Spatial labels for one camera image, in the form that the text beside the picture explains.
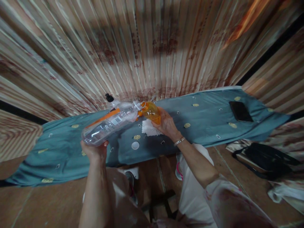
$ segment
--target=shoe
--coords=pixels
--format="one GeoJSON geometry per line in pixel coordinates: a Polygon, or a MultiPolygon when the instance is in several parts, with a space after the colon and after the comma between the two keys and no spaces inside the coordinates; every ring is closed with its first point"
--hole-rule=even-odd
{"type": "Polygon", "coordinates": [[[177,164],[176,164],[176,169],[175,169],[175,176],[177,179],[179,179],[180,181],[183,180],[183,175],[181,174],[181,171],[179,170],[179,165],[180,165],[180,160],[182,157],[182,153],[176,153],[176,160],[177,160],[177,164]]]}
{"type": "Polygon", "coordinates": [[[124,174],[127,176],[127,179],[129,181],[130,188],[131,188],[131,191],[132,191],[130,198],[133,200],[133,202],[136,205],[138,205],[138,199],[137,199],[137,196],[136,196],[135,191],[134,191],[134,179],[135,179],[134,175],[130,171],[127,171],[124,174]]]}

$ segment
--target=white bottle cap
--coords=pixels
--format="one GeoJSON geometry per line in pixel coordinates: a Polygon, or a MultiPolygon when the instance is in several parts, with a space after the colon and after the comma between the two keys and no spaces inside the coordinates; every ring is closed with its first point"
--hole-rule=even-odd
{"type": "Polygon", "coordinates": [[[132,147],[133,150],[137,150],[139,148],[139,142],[132,143],[131,147],[132,147]]]}

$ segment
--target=bracelet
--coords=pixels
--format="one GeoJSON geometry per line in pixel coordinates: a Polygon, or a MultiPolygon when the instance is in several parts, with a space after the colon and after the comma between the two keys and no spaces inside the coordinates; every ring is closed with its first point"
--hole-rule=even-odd
{"type": "Polygon", "coordinates": [[[182,137],[180,140],[178,140],[176,143],[174,143],[174,146],[177,146],[177,144],[180,144],[185,139],[186,139],[185,137],[182,137]]]}

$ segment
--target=blue fabric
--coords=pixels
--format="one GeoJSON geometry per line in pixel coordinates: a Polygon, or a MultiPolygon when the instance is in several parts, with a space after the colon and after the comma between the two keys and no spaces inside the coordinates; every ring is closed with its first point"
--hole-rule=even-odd
{"type": "MultiPolygon", "coordinates": [[[[168,111],[176,127],[188,141],[205,147],[244,138],[263,141],[274,128],[285,123],[290,117],[273,112],[241,89],[199,92],[161,100],[156,105],[168,111]],[[229,101],[238,98],[240,102],[245,103],[253,123],[239,122],[234,118],[229,101]]],[[[100,111],[44,124],[43,135],[34,149],[6,181],[19,186],[39,186],[87,176],[89,160],[80,147],[81,132],[84,127],[107,113],[107,110],[100,111]]],[[[141,117],[139,121],[109,137],[107,166],[134,164],[177,151],[177,147],[164,135],[147,137],[142,134],[142,129],[138,126],[142,125],[142,120],[145,118],[141,117]],[[141,138],[134,140],[135,135],[140,135],[141,138]],[[134,141],[140,144],[138,150],[131,148],[134,141]]]]}

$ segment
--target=person's left hand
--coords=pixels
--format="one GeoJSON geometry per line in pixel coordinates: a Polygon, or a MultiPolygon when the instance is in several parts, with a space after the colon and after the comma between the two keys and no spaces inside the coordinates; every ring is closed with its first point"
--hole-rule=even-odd
{"type": "Polygon", "coordinates": [[[84,141],[80,142],[82,151],[88,156],[90,163],[94,161],[101,161],[105,164],[107,158],[107,146],[109,141],[105,141],[100,146],[94,147],[87,145],[84,141]]]}

